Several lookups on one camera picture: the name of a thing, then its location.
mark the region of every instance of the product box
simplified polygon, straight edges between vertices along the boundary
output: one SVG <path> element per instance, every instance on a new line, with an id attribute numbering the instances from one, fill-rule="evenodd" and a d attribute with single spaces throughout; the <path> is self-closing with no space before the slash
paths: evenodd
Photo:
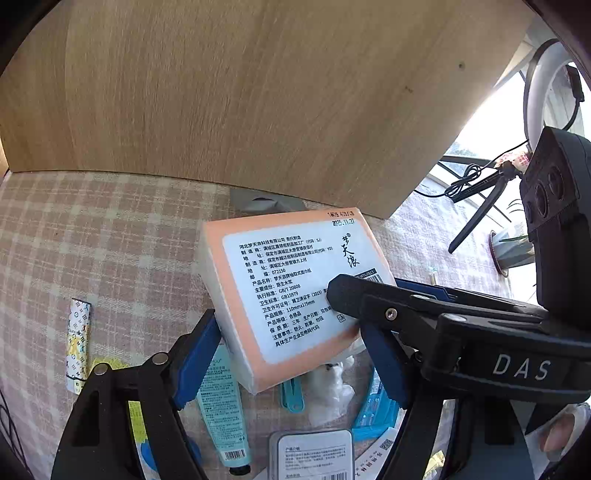
<path id="1" fill-rule="evenodd" d="M 269 480 L 353 480 L 349 430 L 275 432 L 269 437 Z"/>
<path id="2" fill-rule="evenodd" d="M 236 379 L 255 394 L 329 362 L 358 338 L 326 300 L 339 274 L 394 285 L 356 208 L 205 222 L 200 274 Z"/>

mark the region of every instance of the brand logo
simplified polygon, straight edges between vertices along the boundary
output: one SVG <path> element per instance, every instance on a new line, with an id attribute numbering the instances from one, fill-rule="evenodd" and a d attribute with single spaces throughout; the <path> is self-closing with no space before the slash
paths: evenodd
<path id="1" fill-rule="evenodd" d="M 531 378 L 532 375 L 535 375 L 534 378 L 536 380 L 543 380 L 546 378 L 546 375 L 548 375 L 548 367 L 550 365 L 550 360 L 544 360 L 539 364 L 537 369 L 535 368 L 535 365 L 530 369 L 530 359 L 526 358 L 519 368 L 515 370 L 516 364 L 511 367 L 511 356 L 507 355 L 506 353 L 500 353 L 499 358 L 496 360 L 496 365 L 492 371 L 492 374 L 511 375 L 513 372 L 515 372 L 513 373 L 513 378 L 523 378 L 526 380 Z"/>

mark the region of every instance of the barcode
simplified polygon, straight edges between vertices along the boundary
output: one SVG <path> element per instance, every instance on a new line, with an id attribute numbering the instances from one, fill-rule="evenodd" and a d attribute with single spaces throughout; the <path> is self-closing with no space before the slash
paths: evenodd
<path id="1" fill-rule="evenodd" d="M 246 456 L 246 452 L 243 449 L 231 450 L 229 452 L 224 452 L 224 455 L 226 456 L 226 460 L 239 460 Z"/>
<path id="2" fill-rule="evenodd" d="M 382 450 L 388 450 L 388 449 L 389 449 L 389 448 L 390 448 L 392 445 L 394 445 L 394 442 L 393 442 L 392 440 L 390 440 L 390 439 L 385 439 L 385 440 L 382 442 L 382 445 L 380 445 L 379 447 L 380 447 Z"/>
<path id="3" fill-rule="evenodd" d="M 347 472 L 333 473 L 332 475 L 323 475 L 322 480 L 347 480 Z"/>
<path id="4" fill-rule="evenodd" d="M 384 283 L 382 281 L 382 277 L 380 277 L 378 273 L 376 273 L 375 275 L 372 275 L 371 277 L 366 278 L 365 280 L 371 280 L 371 281 L 374 281 L 376 283 Z"/>
<path id="5" fill-rule="evenodd" d="M 379 273 L 376 272 L 375 268 L 368 270 L 367 272 L 360 273 L 359 275 L 355 275 L 357 278 L 363 278 L 364 280 L 371 280 L 376 283 L 384 283 L 382 277 L 379 276 Z"/>

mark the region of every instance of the white label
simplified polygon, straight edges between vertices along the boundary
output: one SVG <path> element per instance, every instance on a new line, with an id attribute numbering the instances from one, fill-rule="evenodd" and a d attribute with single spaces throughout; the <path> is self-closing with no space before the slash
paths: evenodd
<path id="1" fill-rule="evenodd" d="M 378 371 L 374 370 L 374 376 L 371 380 L 371 387 L 369 387 L 369 394 L 375 395 L 379 392 L 379 385 L 382 381 L 379 379 Z"/>
<path id="2" fill-rule="evenodd" d="M 352 480 L 351 432 L 286 435 L 277 445 L 278 480 Z"/>
<path id="3" fill-rule="evenodd" d="M 389 427 L 371 447 L 355 460 L 356 480 L 375 480 L 394 445 L 398 429 Z"/>
<path id="4" fill-rule="evenodd" d="M 335 276 L 373 270 L 371 280 L 391 283 L 356 218 L 233 233 L 224 237 L 223 247 L 259 349 L 270 364 L 353 325 L 353 318 L 333 312 L 326 300 Z"/>

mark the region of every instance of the mint green tube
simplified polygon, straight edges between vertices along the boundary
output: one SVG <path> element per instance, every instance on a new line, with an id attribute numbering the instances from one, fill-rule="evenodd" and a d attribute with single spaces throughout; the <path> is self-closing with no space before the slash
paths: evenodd
<path id="1" fill-rule="evenodd" d="M 250 473 L 251 452 L 238 383 L 230 370 L 228 348 L 217 347 L 203 378 L 197 402 L 217 454 L 232 475 Z"/>

